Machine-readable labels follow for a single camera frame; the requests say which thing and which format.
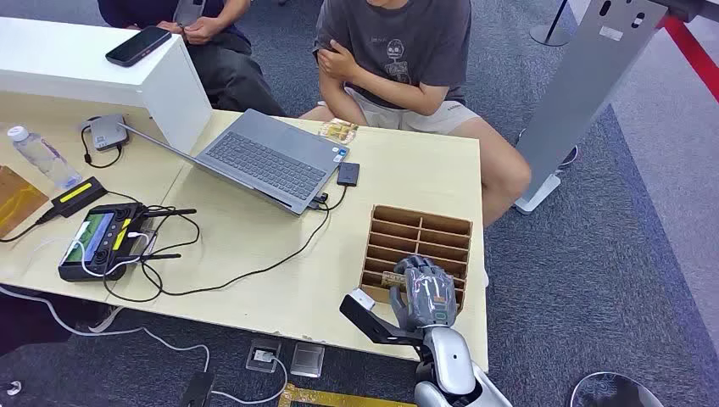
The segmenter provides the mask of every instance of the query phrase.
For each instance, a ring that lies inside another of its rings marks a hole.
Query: smartphone
[[[163,42],[169,40],[170,36],[169,31],[150,25],[105,54],[105,58],[119,66],[132,66]]]

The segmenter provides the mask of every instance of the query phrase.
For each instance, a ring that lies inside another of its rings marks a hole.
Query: plastic bottle
[[[13,140],[15,149],[50,178],[56,187],[70,189],[82,181],[80,174],[39,134],[29,133],[23,126],[17,125],[8,130],[8,137]]]

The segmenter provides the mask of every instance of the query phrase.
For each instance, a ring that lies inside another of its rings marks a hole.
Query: snack package
[[[349,144],[357,134],[358,125],[353,125],[342,119],[332,119],[320,127],[320,136],[332,139],[340,144]]]

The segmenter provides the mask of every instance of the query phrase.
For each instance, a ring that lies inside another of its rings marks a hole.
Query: red rope barrier
[[[669,17],[664,21],[664,28],[684,54],[684,58],[689,61],[699,78],[705,83],[709,92],[719,102],[719,68],[716,67],[709,54],[701,47],[682,21]]]

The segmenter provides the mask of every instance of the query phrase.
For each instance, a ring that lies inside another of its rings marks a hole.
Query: knee
[[[524,158],[517,154],[515,159],[508,163],[507,168],[496,180],[495,187],[512,199],[518,199],[529,187],[532,181],[532,169]]]
[[[225,78],[225,82],[231,83],[243,82],[245,80],[254,80],[262,75],[262,71],[256,62],[248,55],[236,54],[234,58],[228,59],[218,67],[221,76]]]

